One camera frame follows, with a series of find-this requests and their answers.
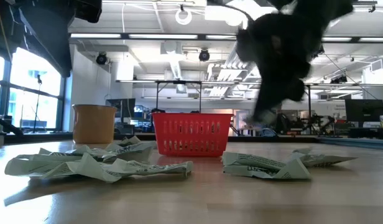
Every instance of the tan cup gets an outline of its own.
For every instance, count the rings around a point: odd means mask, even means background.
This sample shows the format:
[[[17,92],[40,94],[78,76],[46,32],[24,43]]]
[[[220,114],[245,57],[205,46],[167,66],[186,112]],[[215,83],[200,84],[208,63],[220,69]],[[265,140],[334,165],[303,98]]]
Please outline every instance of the tan cup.
[[[111,106],[73,105],[73,139],[76,143],[111,143],[114,137],[114,116]]]

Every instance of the black cable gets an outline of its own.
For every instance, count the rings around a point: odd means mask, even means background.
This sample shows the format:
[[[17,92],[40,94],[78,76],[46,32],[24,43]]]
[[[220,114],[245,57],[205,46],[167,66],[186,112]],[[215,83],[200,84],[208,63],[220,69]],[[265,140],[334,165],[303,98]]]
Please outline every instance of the black cable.
[[[330,57],[324,53],[324,55],[328,58],[328,60],[330,60],[330,62],[332,64],[335,65],[335,67],[337,67],[339,70],[342,70],[332,59],[330,59]],[[364,89],[358,82],[354,81],[346,72],[344,73],[345,76],[347,76],[350,80],[352,80],[352,82],[354,82],[354,84],[356,84],[358,87],[360,87],[363,91],[365,91],[366,93],[368,93],[370,96],[372,96],[374,99],[376,100],[379,100],[378,98],[376,98],[373,94],[371,94],[368,90]]]

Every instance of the ceiling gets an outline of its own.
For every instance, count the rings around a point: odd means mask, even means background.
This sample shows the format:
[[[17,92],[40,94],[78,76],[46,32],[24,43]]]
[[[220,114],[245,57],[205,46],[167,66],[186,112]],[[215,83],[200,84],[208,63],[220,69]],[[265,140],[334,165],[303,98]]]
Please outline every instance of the ceiling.
[[[383,37],[383,0],[378,1],[376,11],[368,13],[371,7],[357,7],[356,12],[341,18],[328,29],[326,36],[380,36]],[[185,6],[191,11],[191,22],[179,24],[175,19],[179,6],[161,4],[103,4],[103,13],[97,24],[75,19],[70,32],[90,33],[172,33],[172,34],[235,34],[238,27],[225,21],[205,20],[204,7]],[[160,59],[161,40],[82,40],[75,42],[82,51],[85,45],[127,45],[143,69],[138,75],[160,74],[170,70],[168,61]],[[234,41],[180,41],[185,60],[180,62],[182,70],[207,71],[208,65],[226,61]],[[212,62],[199,62],[198,55],[207,48]],[[309,82],[320,82],[339,68],[347,69],[349,75],[359,79],[360,69],[383,57],[383,44],[324,44],[325,55],[315,59]],[[122,57],[121,52],[108,52],[113,60]]]

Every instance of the table surface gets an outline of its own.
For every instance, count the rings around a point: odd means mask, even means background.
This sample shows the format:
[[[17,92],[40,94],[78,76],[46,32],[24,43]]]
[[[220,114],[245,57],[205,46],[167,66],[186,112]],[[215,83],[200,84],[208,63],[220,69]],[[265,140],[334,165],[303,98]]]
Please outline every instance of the table surface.
[[[325,144],[229,143],[227,151],[283,160],[312,146],[317,153],[358,157],[310,169],[310,181],[270,181],[222,173],[220,158],[165,157],[195,163],[181,175],[131,177],[107,184],[88,177],[50,180],[4,175],[18,154],[67,151],[72,142],[0,149],[0,223],[383,223],[383,151]]]

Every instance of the red basket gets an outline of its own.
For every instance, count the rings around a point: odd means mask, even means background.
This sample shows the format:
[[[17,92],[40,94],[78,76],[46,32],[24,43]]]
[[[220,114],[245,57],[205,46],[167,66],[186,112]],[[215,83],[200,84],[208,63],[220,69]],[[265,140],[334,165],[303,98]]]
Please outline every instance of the red basket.
[[[222,156],[233,114],[154,113],[159,153],[166,156]]]

